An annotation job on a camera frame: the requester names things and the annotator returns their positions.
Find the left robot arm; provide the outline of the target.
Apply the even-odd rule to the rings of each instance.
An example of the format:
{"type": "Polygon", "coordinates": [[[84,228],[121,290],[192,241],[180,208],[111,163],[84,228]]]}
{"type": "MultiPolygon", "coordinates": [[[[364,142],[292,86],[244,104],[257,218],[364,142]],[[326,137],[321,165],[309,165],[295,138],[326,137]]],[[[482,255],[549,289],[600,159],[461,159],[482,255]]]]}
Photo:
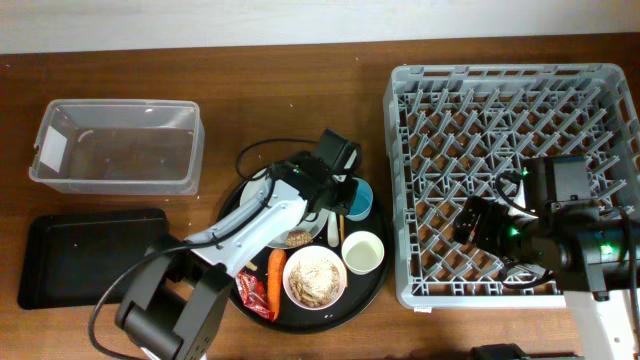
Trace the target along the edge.
{"type": "Polygon", "coordinates": [[[210,228],[161,236],[126,276],[115,324],[157,359],[199,359],[215,339],[236,276],[270,241],[322,209],[346,215],[359,149],[315,149],[272,164],[262,188],[210,228]]]}

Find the blue plastic cup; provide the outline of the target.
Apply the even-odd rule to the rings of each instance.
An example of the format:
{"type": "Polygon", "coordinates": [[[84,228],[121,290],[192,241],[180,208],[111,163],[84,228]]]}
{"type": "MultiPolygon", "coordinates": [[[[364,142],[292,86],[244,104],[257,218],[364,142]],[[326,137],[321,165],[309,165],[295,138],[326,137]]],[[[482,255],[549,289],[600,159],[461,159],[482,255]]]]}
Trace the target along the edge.
{"type": "Polygon", "coordinates": [[[346,216],[351,221],[363,221],[370,214],[374,194],[368,182],[361,178],[356,178],[358,183],[354,201],[349,214],[346,216]]]}

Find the red snack wrapper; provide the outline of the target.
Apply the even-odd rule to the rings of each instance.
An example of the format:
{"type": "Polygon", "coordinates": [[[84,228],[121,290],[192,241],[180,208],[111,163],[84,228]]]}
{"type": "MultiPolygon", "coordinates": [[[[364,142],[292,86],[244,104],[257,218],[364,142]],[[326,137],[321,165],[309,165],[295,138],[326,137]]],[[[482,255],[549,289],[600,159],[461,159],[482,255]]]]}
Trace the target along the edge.
{"type": "Polygon", "coordinates": [[[264,285],[254,275],[241,271],[236,276],[236,286],[245,308],[266,320],[271,319],[264,285]]]}

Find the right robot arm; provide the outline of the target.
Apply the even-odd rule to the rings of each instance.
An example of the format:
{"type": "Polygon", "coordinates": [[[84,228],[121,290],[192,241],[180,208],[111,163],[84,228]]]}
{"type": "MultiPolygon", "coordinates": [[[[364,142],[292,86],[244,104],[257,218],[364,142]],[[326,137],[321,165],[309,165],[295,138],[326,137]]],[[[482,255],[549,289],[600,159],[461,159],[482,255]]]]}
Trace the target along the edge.
{"type": "Polygon", "coordinates": [[[519,186],[524,203],[506,194],[468,198],[453,239],[499,258],[505,281],[516,267],[534,275],[527,287],[555,282],[578,327],[588,359],[639,356],[639,224],[625,209],[613,217],[591,193],[579,155],[527,159],[497,181],[519,186]]]}

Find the white plastic cup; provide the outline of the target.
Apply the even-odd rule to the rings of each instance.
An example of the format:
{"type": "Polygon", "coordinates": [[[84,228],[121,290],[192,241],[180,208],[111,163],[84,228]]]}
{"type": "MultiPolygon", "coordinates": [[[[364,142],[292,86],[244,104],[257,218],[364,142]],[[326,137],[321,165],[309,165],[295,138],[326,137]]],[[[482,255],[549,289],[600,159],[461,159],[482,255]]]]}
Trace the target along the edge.
{"type": "Polygon", "coordinates": [[[384,244],[372,232],[356,231],[344,240],[341,257],[352,273],[366,275],[378,268],[384,260],[384,244]]]}

